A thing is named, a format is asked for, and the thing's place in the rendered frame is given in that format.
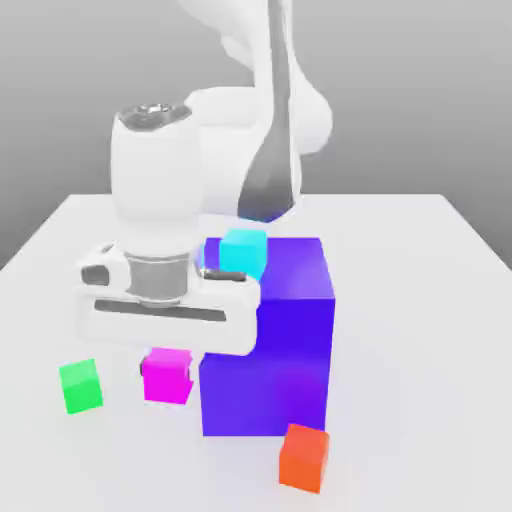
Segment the small green cube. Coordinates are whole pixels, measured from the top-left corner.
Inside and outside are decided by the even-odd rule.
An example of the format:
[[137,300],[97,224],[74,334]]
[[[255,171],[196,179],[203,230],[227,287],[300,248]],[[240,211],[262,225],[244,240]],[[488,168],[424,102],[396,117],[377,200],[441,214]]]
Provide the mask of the small green cube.
[[63,365],[59,368],[59,376],[68,414],[103,405],[103,394],[94,359]]

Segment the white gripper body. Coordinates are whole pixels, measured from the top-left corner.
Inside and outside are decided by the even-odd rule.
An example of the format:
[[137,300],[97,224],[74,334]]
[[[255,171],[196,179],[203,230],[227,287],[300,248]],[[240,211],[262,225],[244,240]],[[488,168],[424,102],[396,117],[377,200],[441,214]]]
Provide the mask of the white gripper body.
[[141,304],[103,286],[82,285],[75,302],[79,336],[98,343],[244,356],[255,347],[260,284],[203,280],[178,304]]

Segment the small magenta cube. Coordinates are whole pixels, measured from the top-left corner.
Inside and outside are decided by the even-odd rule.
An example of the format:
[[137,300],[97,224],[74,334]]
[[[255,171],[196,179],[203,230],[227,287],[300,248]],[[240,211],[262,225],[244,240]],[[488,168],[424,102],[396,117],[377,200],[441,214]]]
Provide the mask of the small magenta cube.
[[141,363],[144,399],[185,405],[193,387],[191,362],[187,350],[153,348]]

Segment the small orange cube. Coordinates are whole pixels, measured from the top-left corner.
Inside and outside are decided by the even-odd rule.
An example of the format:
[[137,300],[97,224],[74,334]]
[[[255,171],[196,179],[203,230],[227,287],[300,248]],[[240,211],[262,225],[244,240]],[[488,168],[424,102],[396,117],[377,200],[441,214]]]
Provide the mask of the small orange cube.
[[289,424],[279,453],[279,483],[319,494],[329,444],[330,436],[327,432]]

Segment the large blue box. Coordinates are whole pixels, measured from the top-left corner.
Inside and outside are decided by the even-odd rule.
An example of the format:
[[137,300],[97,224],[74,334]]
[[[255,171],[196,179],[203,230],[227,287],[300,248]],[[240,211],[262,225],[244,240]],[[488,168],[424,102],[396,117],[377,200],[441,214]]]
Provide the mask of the large blue box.
[[199,366],[206,436],[325,427],[336,297],[321,241],[269,239],[260,286],[254,349],[210,353]]

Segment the small cyan cube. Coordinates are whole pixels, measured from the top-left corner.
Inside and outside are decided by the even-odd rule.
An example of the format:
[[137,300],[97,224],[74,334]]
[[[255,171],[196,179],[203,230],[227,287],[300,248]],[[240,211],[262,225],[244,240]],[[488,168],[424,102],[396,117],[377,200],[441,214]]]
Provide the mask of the small cyan cube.
[[267,234],[263,230],[231,229],[219,243],[219,266],[260,280],[267,265]]

